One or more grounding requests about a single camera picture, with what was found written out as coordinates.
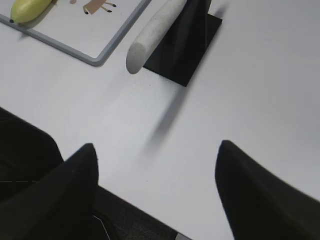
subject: white foam roller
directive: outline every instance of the white foam roller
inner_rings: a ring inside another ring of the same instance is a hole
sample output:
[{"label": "white foam roller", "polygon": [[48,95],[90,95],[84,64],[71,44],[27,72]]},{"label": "white foam roller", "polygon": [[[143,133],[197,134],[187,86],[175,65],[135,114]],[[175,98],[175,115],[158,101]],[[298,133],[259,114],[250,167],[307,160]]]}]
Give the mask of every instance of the white foam roller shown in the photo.
[{"label": "white foam roller", "polygon": [[183,10],[187,0],[168,0],[151,18],[131,44],[126,56],[126,69],[136,74],[164,38]]}]

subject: drawing of animal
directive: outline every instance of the drawing of animal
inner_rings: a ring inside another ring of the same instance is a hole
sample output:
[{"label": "drawing of animal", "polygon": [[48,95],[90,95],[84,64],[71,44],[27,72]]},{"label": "drawing of animal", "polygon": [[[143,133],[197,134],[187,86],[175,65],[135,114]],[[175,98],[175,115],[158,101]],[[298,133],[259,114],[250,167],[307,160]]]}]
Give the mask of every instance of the drawing of animal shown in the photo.
[{"label": "drawing of animal", "polygon": [[108,13],[111,13],[112,11],[105,8],[103,5],[108,4],[112,7],[117,7],[115,4],[106,2],[106,0],[91,0],[89,3],[83,6],[83,11],[85,14],[94,14],[96,11],[98,11],[100,8],[107,11]]}]

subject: yellow banana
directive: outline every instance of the yellow banana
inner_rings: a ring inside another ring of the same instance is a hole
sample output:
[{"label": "yellow banana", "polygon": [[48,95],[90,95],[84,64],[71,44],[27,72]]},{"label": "yellow banana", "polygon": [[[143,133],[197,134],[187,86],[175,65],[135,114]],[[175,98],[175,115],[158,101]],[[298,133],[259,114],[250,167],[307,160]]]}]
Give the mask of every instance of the yellow banana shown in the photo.
[{"label": "yellow banana", "polygon": [[52,0],[16,0],[11,8],[11,23],[25,23],[38,17]]}]

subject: table surface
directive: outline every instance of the table surface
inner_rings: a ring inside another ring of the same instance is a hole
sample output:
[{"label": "table surface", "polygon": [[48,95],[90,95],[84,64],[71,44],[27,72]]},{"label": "table surface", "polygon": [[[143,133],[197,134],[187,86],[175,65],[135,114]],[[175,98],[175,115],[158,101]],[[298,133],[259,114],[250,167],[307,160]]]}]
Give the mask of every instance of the table surface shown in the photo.
[{"label": "table surface", "polygon": [[215,0],[220,32],[187,88],[126,70],[150,3],[102,67],[0,25],[0,105],[66,159],[94,143],[99,184],[195,240],[233,239],[217,192],[229,139],[320,200],[320,1]]}]

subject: gray frame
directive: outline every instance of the gray frame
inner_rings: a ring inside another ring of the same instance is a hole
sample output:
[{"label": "gray frame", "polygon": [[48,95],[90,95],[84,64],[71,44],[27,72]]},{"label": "gray frame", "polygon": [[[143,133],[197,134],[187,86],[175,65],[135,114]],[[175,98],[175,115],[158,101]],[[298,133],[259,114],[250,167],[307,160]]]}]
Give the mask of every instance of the gray frame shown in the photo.
[{"label": "gray frame", "polygon": [[69,54],[70,56],[76,59],[79,59],[87,64],[90,64],[91,66],[98,67],[105,63],[105,61],[116,49],[118,44],[121,42],[121,40],[124,38],[124,36],[127,34],[127,32],[130,30],[130,28],[133,26],[133,24],[136,22],[138,17],[142,14],[142,12],[146,9],[146,7],[149,5],[150,2],[151,0],[142,0],[139,3],[139,5],[134,9],[134,11],[128,17],[128,19],[124,22],[124,24],[120,27],[120,29],[116,32],[116,34],[113,36],[110,42],[105,46],[105,48],[96,58],[91,57],[87,54],[84,54],[83,52],[76,50],[73,47],[70,47],[47,35],[44,35],[41,32],[33,30],[32,28],[23,28],[17,24],[12,24],[9,22],[10,19],[7,16],[4,16],[2,14],[0,14],[0,22],[26,35],[29,35],[45,44],[48,44],[54,47],[55,49],[58,49],[66,54]]}]

